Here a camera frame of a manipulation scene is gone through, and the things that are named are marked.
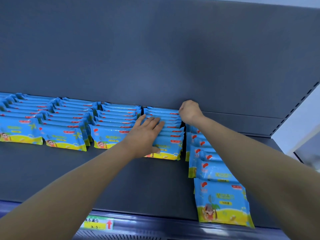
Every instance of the red logo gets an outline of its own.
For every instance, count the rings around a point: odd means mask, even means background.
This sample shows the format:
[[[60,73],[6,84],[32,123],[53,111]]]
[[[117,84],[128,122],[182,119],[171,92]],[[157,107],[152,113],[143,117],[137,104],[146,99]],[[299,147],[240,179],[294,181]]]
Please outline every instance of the red logo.
[[[242,190],[240,185],[231,185],[235,190]]]

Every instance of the handwritten price tag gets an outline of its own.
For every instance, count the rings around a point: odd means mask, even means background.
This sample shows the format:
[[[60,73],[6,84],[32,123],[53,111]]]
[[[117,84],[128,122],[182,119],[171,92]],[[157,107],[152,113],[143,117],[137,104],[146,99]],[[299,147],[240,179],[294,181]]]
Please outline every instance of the handwritten price tag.
[[[82,228],[96,230],[113,230],[113,218],[89,215],[82,223]]]

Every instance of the person's left hand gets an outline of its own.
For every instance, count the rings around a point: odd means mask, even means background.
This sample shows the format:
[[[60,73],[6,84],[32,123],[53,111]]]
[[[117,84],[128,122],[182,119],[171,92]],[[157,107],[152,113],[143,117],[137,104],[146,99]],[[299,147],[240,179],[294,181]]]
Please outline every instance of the person's left hand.
[[[152,146],[152,144],[165,123],[161,121],[158,124],[160,118],[150,117],[141,124],[145,117],[145,114],[140,116],[128,135],[120,142],[126,149],[130,150],[130,153],[133,153],[134,158],[144,157],[151,153],[160,153],[160,149]]]

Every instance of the cartoon girl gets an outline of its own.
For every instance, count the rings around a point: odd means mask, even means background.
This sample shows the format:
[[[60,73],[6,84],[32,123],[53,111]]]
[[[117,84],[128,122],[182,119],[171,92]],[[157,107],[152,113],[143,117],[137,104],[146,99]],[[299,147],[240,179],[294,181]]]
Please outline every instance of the cartoon girl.
[[[6,133],[1,133],[1,138],[3,138],[4,141],[11,141],[11,138]]]
[[[214,219],[214,213],[215,210],[212,208],[212,206],[210,204],[206,204],[204,207],[204,211],[205,211],[205,216],[208,220],[213,220]]]
[[[98,141],[98,142],[97,142],[97,146],[98,146],[98,148],[104,148],[104,149],[106,149],[106,144],[105,144],[104,142],[102,142],[102,141]]]
[[[57,147],[57,144],[55,142],[53,142],[52,140],[47,140],[47,145],[50,147]]]

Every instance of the row of packages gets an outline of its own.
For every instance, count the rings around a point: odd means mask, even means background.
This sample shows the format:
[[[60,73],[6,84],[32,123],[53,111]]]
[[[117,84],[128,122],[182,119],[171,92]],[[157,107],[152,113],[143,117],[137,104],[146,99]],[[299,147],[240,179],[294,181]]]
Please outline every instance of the row of packages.
[[[245,188],[232,175],[204,135],[186,125],[186,161],[199,222],[216,222],[254,228]]]
[[[0,141],[11,141],[86,151],[109,149],[122,141],[142,113],[141,106],[0,93]],[[154,142],[160,154],[147,155],[178,160],[183,142],[177,110],[148,107],[146,118],[160,117],[165,126]]]

